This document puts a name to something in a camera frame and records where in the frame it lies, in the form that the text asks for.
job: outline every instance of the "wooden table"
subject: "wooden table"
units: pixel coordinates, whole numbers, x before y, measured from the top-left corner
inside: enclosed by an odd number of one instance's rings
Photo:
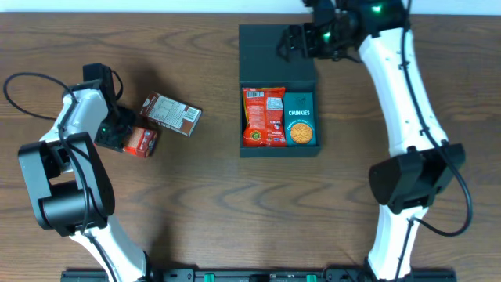
[[[363,65],[317,61],[323,149],[314,158],[239,158],[238,25],[293,24],[309,17],[189,14],[0,14],[0,80],[38,71],[67,84],[101,62],[122,77],[122,105],[138,109],[150,90],[204,109],[193,136],[164,130],[142,160],[98,148],[114,185],[115,215],[160,267],[360,265],[372,247],[378,206],[370,165],[388,158],[387,133]],[[416,52],[435,113],[462,168],[475,217],[461,237],[421,228],[412,265],[452,267],[461,281],[501,280],[501,19],[413,16]],[[23,107],[55,117],[57,86],[18,78]],[[51,122],[0,99],[0,280],[57,281],[66,268],[99,265],[80,245],[34,220],[16,152]],[[465,216],[456,183],[427,220],[445,230]]]

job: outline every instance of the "red snack bag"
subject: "red snack bag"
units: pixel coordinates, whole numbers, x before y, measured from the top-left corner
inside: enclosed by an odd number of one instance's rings
[[[283,131],[285,88],[243,89],[247,127],[244,146],[286,146]]]

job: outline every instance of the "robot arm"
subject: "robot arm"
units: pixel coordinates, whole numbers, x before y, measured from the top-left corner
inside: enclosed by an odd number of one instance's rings
[[[111,70],[100,63],[84,66],[84,83],[71,86],[53,127],[39,142],[20,148],[19,160],[38,224],[84,246],[106,270],[110,282],[146,280],[146,253],[123,231],[114,213],[114,192],[94,147],[102,122],[118,120]],[[73,151],[83,175],[63,149],[61,135]],[[80,181],[52,185],[50,179],[73,172],[87,183],[88,224]]]
[[[429,139],[422,134],[421,124],[416,115],[407,84],[402,73],[400,39],[403,28],[381,31],[380,37],[369,35],[359,48],[359,54],[370,72],[376,86],[377,95],[386,121],[390,156],[407,154],[409,148],[416,151],[433,149]],[[427,125],[435,140],[447,141],[445,132],[434,116],[421,80],[413,48],[412,32],[406,38],[408,69],[420,109],[427,118]],[[405,243],[406,230],[411,218],[422,219],[428,208],[421,205],[406,208],[395,214],[387,205],[380,204],[376,240],[369,253],[369,264],[378,279],[395,278],[398,261],[402,259],[399,277],[409,274],[410,255],[416,238],[418,225],[410,230],[407,251],[400,258]]]
[[[408,19],[401,0],[337,0],[337,10],[330,0],[305,0],[305,4],[313,8],[314,23],[301,26],[302,38],[291,36],[298,28],[290,27],[284,38],[292,40],[282,45],[302,49],[305,56],[333,61],[356,61],[348,55],[348,48],[354,47],[376,86],[391,158],[369,172],[380,214],[368,263],[377,280],[405,277],[411,272],[409,258],[419,225],[414,220],[424,217],[435,195],[452,179],[441,152],[424,134],[417,109],[431,138],[442,144],[440,150],[457,168],[464,162],[463,148],[448,144],[431,109],[416,64],[412,31],[404,28]],[[403,32],[407,33],[406,62],[402,62],[401,54]],[[405,79],[405,67],[416,104]]]

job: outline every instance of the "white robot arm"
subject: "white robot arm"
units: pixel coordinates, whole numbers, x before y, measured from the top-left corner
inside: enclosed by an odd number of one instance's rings
[[[408,153],[410,147],[415,147],[418,151],[434,148],[430,140],[424,134],[420,134],[421,124],[402,73],[400,53],[402,32],[404,32],[402,27],[381,31],[380,37],[368,36],[359,48],[360,57],[373,78],[383,109],[392,157]],[[412,31],[407,32],[405,37],[407,68],[417,101],[434,139],[447,140],[447,135],[434,116],[421,80],[413,48]],[[404,209],[396,215],[388,206],[380,204],[376,240],[369,253],[369,264],[378,279],[395,278],[409,220],[412,217],[422,219],[427,210],[428,208],[417,206]],[[411,229],[407,252],[398,275],[400,278],[410,273],[409,260],[418,225],[419,223]]]
[[[42,228],[55,229],[84,246],[106,270],[110,282],[148,280],[146,253],[129,239],[113,215],[113,190],[94,148],[103,121],[120,120],[111,70],[100,63],[84,66],[84,80],[67,88],[63,109],[50,131],[38,143],[20,149],[35,218]],[[74,156],[69,156],[63,143]],[[84,181],[57,185],[49,181],[73,171],[75,179]]]

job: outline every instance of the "open box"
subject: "open box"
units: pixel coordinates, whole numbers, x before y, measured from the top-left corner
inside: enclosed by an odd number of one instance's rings
[[[312,58],[291,52],[287,62],[277,53],[288,25],[252,24],[239,26],[240,51],[240,157],[314,157],[320,151],[320,120],[316,96],[316,70]],[[316,146],[246,147],[247,126],[243,88],[285,87],[286,92],[312,92]]]

